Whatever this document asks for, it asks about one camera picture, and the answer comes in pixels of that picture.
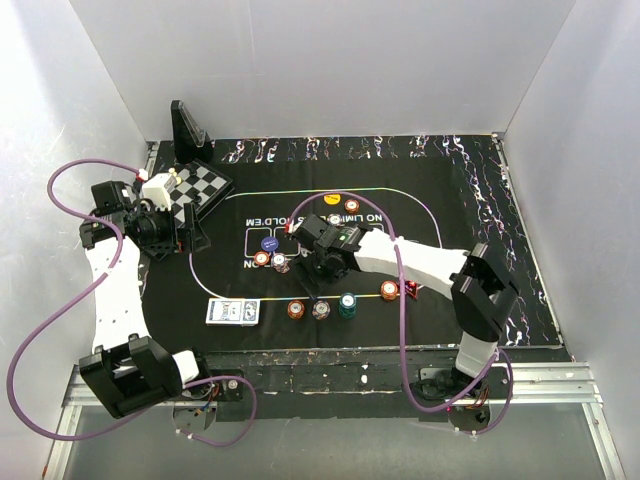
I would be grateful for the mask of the green poker chip stack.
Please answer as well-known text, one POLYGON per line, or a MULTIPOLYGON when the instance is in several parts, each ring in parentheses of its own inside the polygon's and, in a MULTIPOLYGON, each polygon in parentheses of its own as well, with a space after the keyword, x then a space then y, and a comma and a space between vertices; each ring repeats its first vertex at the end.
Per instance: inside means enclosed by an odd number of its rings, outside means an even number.
POLYGON ((357 311, 357 298, 352 293, 344 293, 339 298, 338 303, 339 315, 345 319, 351 319, 357 311))

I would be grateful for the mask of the orange poker chip stack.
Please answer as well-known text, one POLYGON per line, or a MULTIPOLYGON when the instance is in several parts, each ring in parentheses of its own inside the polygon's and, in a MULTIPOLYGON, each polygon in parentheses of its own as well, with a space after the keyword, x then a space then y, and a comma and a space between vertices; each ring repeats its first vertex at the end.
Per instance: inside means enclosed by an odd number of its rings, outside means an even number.
POLYGON ((304 316, 305 305, 301 300, 291 300, 287 305, 287 315, 294 320, 299 320, 304 316))

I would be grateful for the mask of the pink chips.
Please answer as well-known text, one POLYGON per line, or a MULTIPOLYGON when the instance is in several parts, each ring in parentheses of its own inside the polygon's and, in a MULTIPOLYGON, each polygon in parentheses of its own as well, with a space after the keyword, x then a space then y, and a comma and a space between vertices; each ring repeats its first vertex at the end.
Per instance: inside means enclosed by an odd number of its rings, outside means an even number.
POLYGON ((282 253, 274 253, 271 257, 271 267, 278 273, 289 271, 288 259, 282 253))

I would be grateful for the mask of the orange chips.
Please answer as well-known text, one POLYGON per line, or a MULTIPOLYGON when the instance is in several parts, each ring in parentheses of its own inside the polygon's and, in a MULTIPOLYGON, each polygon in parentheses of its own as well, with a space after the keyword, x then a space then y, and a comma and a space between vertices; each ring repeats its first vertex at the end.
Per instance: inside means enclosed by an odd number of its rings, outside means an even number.
POLYGON ((270 260, 270 254, 265 251, 258 251, 253 257, 253 261, 257 266, 266 266, 270 263, 270 260))
POLYGON ((348 199, 344 203, 344 209, 347 213, 357 213, 360 210, 360 204, 355 199, 348 199))
POLYGON ((380 286, 380 296, 385 301, 393 301, 399 295, 399 285, 394 281, 384 281, 380 286))

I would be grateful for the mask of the blue small blind button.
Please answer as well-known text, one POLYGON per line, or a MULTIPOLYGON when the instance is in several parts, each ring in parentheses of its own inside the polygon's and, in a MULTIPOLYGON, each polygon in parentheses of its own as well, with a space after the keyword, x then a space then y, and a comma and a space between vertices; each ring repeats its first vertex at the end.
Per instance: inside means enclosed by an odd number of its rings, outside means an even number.
POLYGON ((261 250, 267 253, 274 253, 280 245, 279 240, 275 236, 266 236, 261 240, 261 250))

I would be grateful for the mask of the yellow big blind button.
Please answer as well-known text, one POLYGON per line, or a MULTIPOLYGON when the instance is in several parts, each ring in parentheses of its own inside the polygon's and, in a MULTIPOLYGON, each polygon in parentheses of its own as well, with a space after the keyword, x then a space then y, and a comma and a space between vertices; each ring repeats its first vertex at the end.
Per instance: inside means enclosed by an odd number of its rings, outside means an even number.
POLYGON ((323 197, 327 205, 338 205, 341 202, 340 194, 327 194, 323 197))

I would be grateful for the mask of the red black all-in marker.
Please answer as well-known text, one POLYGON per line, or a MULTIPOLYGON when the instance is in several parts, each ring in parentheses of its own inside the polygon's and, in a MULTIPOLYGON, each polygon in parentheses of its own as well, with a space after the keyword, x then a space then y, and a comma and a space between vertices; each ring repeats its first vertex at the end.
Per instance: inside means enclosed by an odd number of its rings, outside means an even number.
POLYGON ((418 285, 413 281, 406 281, 404 284, 405 294, 416 299, 418 296, 418 285))

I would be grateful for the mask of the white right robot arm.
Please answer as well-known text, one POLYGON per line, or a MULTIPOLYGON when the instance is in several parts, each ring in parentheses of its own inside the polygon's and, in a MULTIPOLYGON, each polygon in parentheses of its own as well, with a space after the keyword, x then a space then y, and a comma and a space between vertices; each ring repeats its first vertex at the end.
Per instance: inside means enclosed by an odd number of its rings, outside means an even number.
POLYGON ((469 398, 486 389, 484 367, 520 296, 515 278, 488 245, 470 251, 442 249, 360 226, 300 226, 293 238, 305 252, 294 257, 290 268, 313 299, 357 271, 394 275, 400 285, 412 281, 450 300, 462 330, 453 387, 469 398))

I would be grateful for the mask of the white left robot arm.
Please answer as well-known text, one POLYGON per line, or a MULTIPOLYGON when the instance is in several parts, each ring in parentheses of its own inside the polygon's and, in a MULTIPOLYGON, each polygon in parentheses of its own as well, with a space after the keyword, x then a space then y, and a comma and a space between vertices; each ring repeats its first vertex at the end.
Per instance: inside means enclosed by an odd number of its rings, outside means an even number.
POLYGON ((125 236, 120 256, 115 233, 96 221, 80 226, 80 238, 94 279, 95 334, 91 353, 79 360, 82 379, 106 408, 121 419, 182 392, 205 398, 213 386, 191 350, 170 353, 152 339, 144 319, 138 285, 140 249, 125 236))

